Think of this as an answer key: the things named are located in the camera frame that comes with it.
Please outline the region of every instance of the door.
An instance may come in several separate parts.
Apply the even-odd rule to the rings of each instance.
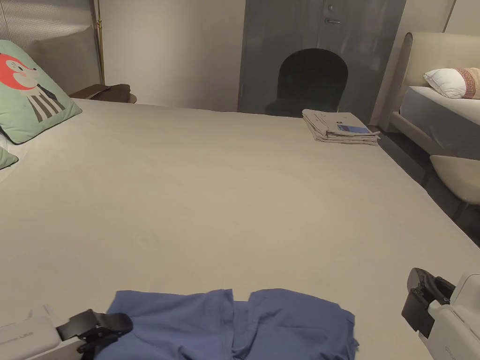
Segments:
[[[370,122],[406,0],[325,0],[318,48],[348,66],[341,112]]]
[[[323,0],[247,0],[239,112],[264,114],[278,72],[292,53],[318,43]]]
[[[323,48],[347,63],[340,111],[369,123],[406,0],[247,0],[239,111],[264,113],[292,53]]]

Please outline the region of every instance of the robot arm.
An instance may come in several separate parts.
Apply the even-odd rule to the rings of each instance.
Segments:
[[[435,360],[480,360],[480,274],[455,287],[415,268],[408,290],[402,316]]]
[[[87,310],[62,322],[48,306],[32,310],[27,320],[0,327],[2,360],[80,360],[95,348],[117,341],[133,329],[126,314]]]

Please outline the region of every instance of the chair backrest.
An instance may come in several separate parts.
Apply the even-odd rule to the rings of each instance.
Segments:
[[[337,108],[347,80],[348,67],[337,54],[316,48],[300,50],[280,67],[277,97]]]

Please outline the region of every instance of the upholstered headboard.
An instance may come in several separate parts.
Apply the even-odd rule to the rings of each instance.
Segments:
[[[398,112],[409,86],[428,86],[426,72],[442,68],[480,68],[480,36],[445,33],[408,33],[385,101],[382,118],[386,129]]]

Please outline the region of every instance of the black chair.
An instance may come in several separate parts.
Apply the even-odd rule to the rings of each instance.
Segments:
[[[305,49],[290,55],[280,67],[277,99],[265,113],[302,117],[304,109],[337,112],[348,80],[348,67],[337,54]]]

